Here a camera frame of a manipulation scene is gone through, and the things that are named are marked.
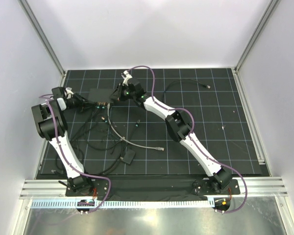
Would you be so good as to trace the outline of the black network switch box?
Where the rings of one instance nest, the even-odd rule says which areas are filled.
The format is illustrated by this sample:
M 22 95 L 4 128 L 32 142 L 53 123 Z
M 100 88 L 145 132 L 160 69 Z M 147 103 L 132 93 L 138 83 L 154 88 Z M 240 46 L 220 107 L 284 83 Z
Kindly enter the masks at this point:
M 88 94 L 88 100 L 94 103 L 111 103 L 110 96 L 114 92 L 114 89 L 98 89 L 92 88 Z

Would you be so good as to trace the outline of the black ethernet cable pulled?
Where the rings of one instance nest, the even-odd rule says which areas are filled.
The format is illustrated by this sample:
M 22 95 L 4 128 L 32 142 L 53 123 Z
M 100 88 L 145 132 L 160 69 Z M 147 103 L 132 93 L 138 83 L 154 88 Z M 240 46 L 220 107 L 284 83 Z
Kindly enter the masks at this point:
M 195 79 L 177 79 L 168 84 L 164 90 L 164 93 L 172 91 L 182 91 L 182 92 L 193 92 L 200 91 L 200 88 L 210 89 L 210 85 L 203 84 Z

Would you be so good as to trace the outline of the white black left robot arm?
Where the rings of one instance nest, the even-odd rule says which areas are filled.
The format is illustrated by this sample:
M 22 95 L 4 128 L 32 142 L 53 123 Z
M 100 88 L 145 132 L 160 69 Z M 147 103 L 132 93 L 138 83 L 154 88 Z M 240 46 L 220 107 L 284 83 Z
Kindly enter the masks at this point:
M 68 125 L 63 112 L 83 106 L 85 101 L 71 88 L 56 87 L 51 95 L 43 95 L 45 103 L 31 107 L 34 123 L 39 136 L 46 139 L 57 152 L 65 168 L 67 188 L 83 196 L 92 194 L 94 184 L 85 176 L 83 164 L 79 161 L 69 141 Z

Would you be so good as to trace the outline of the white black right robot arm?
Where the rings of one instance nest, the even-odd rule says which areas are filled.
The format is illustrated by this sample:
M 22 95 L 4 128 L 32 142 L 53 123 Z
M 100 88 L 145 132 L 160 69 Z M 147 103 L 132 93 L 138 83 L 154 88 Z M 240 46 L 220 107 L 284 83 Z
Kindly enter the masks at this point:
M 163 119 L 170 138 L 184 146 L 202 166 L 210 180 L 212 191 L 222 194 L 228 190 L 232 175 L 225 170 L 227 166 L 218 162 L 201 144 L 194 133 L 194 118 L 188 110 L 170 107 L 152 94 L 148 95 L 134 78 L 119 83 L 110 97 L 114 102 L 131 99 L 138 107 Z

